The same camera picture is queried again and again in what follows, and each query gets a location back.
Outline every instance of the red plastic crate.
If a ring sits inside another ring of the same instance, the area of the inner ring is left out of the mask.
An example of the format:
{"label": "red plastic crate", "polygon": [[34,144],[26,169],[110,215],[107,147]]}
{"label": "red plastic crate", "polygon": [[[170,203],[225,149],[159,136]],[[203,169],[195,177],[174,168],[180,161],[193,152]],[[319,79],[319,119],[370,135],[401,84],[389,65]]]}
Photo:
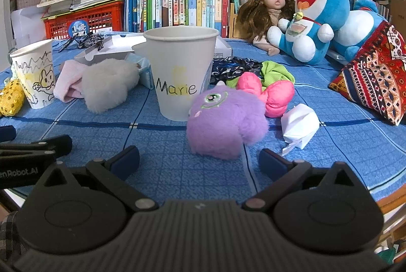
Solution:
{"label": "red plastic crate", "polygon": [[68,29],[75,20],[83,19],[89,24],[89,30],[123,30],[124,2],[118,1],[83,11],[76,11],[54,19],[45,19],[45,31],[48,39],[63,40],[69,38]]}

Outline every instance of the pink bow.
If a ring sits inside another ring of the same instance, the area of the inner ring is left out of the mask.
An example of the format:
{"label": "pink bow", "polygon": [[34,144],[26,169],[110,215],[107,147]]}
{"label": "pink bow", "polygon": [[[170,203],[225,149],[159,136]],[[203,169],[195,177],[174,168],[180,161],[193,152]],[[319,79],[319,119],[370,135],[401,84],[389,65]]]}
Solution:
{"label": "pink bow", "polygon": [[236,88],[254,94],[263,101],[265,116],[270,118],[281,117],[295,95],[294,85],[288,80],[276,81],[262,91],[261,79],[250,72],[245,72],[240,76]]}

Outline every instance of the brown hair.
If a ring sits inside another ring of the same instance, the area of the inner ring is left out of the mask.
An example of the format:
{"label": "brown hair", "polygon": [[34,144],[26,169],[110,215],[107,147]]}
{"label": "brown hair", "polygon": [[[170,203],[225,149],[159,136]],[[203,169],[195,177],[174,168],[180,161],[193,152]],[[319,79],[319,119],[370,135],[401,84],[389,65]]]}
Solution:
{"label": "brown hair", "polygon": [[[295,12],[295,0],[285,0],[286,5],[282,8],[279,18],[293,19]],[[261,38],[273,24],[263,0],[248,0],[244,3],[237,16],[247,33],[247,41],[252,43],[255,37]]]}

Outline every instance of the pink felt fabric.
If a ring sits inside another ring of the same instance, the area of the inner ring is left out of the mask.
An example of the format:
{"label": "pink felt fabric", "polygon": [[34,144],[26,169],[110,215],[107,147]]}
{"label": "pink felt fabric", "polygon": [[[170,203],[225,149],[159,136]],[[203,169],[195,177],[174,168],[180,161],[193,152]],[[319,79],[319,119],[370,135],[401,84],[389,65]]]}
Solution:
{"label": "pink felt fabric", "polygon": [[261,79],[250,72],[245,72],[240,76],[236,88],[254,94],[263,101],[265,116],[270,118],[281,117],[295,95],[294,85],[288,80],[276,81],[262,91]]}
{"label": "pink felt fabric", "polygon": [[64,103],[69,103],[74,98],[83,98],[82,76],[87,68],[87,65],[75,60],[64,62],[55,84],[54,96]]}

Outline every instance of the blue plush toy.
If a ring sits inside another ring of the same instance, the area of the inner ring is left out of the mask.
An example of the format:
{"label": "blue plush toy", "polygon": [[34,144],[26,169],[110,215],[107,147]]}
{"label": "blue plush toy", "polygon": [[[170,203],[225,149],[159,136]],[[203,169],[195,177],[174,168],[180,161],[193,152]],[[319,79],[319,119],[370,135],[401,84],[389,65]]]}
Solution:
{"label": "blue plush toy", "polygon": [[268,41],[303,63],[317,65],[326,56],[334,32],[346,23],[350,2],[296,0],[295,8],[291,22],[281,19],[278,27],[268,30]]}
{"label": "blue plush toy", "polygon": [[351,61],[366,40],[385,21],[378,13],[375,2],[357,0],[346,23],[335,33],[332,47],[347,61]]}

